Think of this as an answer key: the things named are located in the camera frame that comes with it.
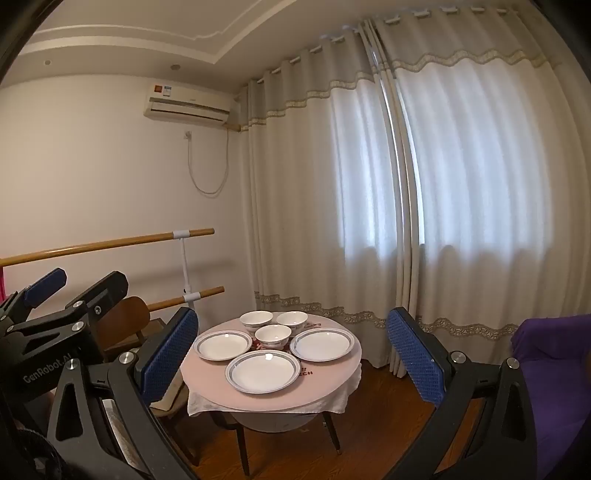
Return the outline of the white plate blue rim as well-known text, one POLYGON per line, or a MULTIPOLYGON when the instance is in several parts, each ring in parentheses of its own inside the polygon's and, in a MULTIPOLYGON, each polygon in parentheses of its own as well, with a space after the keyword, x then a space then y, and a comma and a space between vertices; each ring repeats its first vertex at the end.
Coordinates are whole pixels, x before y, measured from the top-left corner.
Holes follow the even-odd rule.
POLYGON ((311 363, 328 363, 345 357, 356 345, 351 332, 338 328, 317 328, 298 334, 290 342, 290 352, 311 363))
POLYGON ((249 334, 238 330, 213 331, 199 335, 193 344, 197 355, 209 362, 225 362, 246 353, 252 347, 249 334))
POLYGON ((300 373, 300 361, 293 355, 277 350, 256 350, 231 360, 225 368, 225 379, 239 392, 266 395, 290 387, 300 373))

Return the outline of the white bowl red pattern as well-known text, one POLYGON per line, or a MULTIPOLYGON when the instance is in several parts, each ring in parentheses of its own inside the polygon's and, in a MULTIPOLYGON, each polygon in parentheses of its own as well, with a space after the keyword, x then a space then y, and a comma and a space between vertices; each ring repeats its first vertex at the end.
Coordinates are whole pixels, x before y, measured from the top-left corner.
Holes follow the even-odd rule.
POLYGON ((290 327, 280 324, 270 324, 257 329, 254 337, 262 349, 283 350, 290 340, 290 335, 290 327))

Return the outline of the pink cloth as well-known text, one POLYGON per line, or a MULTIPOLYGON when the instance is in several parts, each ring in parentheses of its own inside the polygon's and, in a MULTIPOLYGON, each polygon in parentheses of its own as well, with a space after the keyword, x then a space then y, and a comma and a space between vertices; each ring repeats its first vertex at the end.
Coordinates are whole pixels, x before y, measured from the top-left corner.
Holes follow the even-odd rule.
POLYGON ((4 269, 0 267, 0 302, 2 303, 7 298, 5 287, 4 269))

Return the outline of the brown wooden chair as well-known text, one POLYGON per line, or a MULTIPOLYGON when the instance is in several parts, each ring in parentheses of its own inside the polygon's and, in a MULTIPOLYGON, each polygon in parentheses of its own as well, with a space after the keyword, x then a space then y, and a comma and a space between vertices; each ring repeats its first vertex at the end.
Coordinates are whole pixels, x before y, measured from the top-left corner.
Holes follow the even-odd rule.
POLYGON ((96 323, 96 341, 105 356, 113 356, 124 347, 138 347, 145 342, 142 330, 150 322, 147 305, 136 296, 117 303, 96 323))

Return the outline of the lower wooden ballet bar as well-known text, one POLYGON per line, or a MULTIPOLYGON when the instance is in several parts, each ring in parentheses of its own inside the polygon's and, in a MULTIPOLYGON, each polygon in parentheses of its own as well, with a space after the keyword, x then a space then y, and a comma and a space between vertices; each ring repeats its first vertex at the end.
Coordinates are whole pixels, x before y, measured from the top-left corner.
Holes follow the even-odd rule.
POLYGON ((192 304, 195 301, 202 300, 204 298, 208 298, 211 296, 215 296, 218 294, 224 293, 225 289, 223 286, 213 287, 211 289, 205 289, 197 292, 191 292, 184 294, 179 297, 174 297, 171 299, 154 302, 147 305, 147 308, 150 312, 164 310, 167 308, 171 308, 174 306, 182 305, 182 304, 192 304))

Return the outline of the wooden ballet bar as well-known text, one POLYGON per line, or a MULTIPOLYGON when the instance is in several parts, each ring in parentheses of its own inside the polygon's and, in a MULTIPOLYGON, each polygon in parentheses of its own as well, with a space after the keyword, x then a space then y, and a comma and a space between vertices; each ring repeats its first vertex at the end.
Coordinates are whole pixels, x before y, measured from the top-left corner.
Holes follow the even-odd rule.
POLYGON ((90 242, 85 244, 61 247, 56 249, 48 249, 33 253, 15 255, 1 259, 2 267, 15 266, 26 264, 41 260, 48 260, 52 258, 59 258, 69 255, 77 255, 83 253, 90 253, 94 251, 109 250, 115 248, 123 248, 129 246, 159 243, 172 240, 182 240, 192 237, 211 236, 215 233, 214 228, 191 229, 191 230, 175 230, 171 232, 125 237, 112 240, 104 240, 98 242, 90 242))
POLYGON ((211 289, 205 289, 197 292, 191 292, 184 294, 179 297, 174 297, 171 299, 154 302, 147 305, 147 308, 150 312, 164 310, 167 308, 171 308, 174 306, 182 305, 182 304, 192 304, 195 301, 202 300, 204 298, 208 298, 211 296, 215 296, 218 294, 224 293, 225 289, 223 286, 213 287, 211 289))

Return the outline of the upper wooden ballet bar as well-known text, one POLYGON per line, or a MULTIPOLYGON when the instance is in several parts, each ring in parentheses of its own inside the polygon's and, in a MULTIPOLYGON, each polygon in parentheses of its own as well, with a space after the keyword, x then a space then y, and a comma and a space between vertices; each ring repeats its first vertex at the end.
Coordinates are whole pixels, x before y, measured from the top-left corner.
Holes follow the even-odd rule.
POLYGON ((48 260, 52 258, 59 258, 69 255, 77 255, 83 253, 90 253, 94 251, 109 250, 115 248, 123 248, 129 246, 159 243, 172 240, 182 240, 192 237, 211 236, 215 233, 214 228, 191 229, 191 230, 175 230, 171 232, 125 237, 112 240, 104 240, 98 242, 90 242, 85 244, 61 247, 56 249, 48 249, 33 253, 15 255, 1 259, 2 267, 15 266, 26 264, 41 260, 48 260))

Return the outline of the white ballet bar stand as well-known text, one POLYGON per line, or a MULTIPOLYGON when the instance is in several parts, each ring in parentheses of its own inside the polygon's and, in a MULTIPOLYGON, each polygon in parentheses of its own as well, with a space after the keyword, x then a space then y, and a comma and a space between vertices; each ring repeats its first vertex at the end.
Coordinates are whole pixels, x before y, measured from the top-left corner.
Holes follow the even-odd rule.
MULTIPOLYGON (((190 284, 190 275, 189 275, 189 268, 186 256, 186 248, 185 248, 185 240, 190 238, 190 231, 189 230, 175 230, 172 232, 173 239, 179 243, 180 248, 180 261, 182 267, 182 274, 183 274, 183 295, 187 293, 191 293, 192 287, 190 284)), ((187 305, 190 309, 194 309, 194 302, 192 304, 187 305)))

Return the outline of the pink round table mat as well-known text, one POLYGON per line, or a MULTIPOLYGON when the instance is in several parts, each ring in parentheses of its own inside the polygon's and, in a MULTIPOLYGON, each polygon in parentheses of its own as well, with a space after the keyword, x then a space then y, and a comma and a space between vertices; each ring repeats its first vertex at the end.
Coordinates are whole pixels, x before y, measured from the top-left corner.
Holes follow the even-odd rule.
POLYGON ((245 333, 238 318, 204 331, 190 347, 180 372, 189 389, 188 414, 229 413, 342 414, 362 377, 362 347, 348 329, 328 318, 308 316, 305 336, 332 331, 349 342, 346 355, 331 362, 310 362, 290 351, 252 350, 226 361, 199 354, 208 337, 228 340, 245 333))

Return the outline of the purple cloth covered furniture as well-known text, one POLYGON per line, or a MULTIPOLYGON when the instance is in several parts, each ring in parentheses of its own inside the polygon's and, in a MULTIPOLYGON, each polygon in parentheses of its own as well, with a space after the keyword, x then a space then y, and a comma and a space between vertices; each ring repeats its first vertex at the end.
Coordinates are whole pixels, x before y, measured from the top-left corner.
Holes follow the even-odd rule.
POLYGON ((539 479, 590 477, 590 316, 525 320, 511 339, 537 440, 539 479))

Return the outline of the left beige curtain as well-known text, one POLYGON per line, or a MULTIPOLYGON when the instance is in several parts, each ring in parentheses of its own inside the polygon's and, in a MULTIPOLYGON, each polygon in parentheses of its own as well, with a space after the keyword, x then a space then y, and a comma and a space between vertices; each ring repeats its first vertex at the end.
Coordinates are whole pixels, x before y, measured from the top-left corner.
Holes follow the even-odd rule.
POLYGON ((256 305, 335 320, 404 376, 386 334, 404 292, 396 150, 366 33, 249 81, 238 123, 256 305))

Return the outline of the beige curtain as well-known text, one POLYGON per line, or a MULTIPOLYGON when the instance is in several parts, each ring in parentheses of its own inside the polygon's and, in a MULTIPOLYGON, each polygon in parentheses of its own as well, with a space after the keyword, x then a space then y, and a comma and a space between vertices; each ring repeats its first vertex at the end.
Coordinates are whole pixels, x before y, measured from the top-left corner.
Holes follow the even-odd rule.
POLYGON ((366 33, 249 81, 238 123, 256 305, 335 320, 404 376, 386 334, 404 292, 396 150, 366 33))
POLYGON ((365 25, 401 148, 408 311, 499 363, 530 318, 590 309, 590 82, 527 1, 365 25))

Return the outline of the right beige curtain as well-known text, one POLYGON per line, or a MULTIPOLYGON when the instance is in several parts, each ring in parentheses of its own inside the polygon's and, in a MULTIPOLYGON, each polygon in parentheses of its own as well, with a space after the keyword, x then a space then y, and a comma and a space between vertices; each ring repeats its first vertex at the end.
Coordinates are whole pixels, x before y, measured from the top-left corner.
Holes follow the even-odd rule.
POLYGON ((527 1, 365 25, 401 148, 408 311, 499 363, 530 318, 590 309, 590 82, 527 1))

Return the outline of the white wall air conditioner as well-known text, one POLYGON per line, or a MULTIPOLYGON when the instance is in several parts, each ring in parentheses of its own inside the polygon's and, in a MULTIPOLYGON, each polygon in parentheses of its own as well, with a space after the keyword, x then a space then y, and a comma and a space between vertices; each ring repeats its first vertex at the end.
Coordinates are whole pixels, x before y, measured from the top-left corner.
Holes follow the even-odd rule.
POLYGON ((148 90, 143 114, 154 120, 224 125, 231 109, 228 95, 154 83, 148 90))

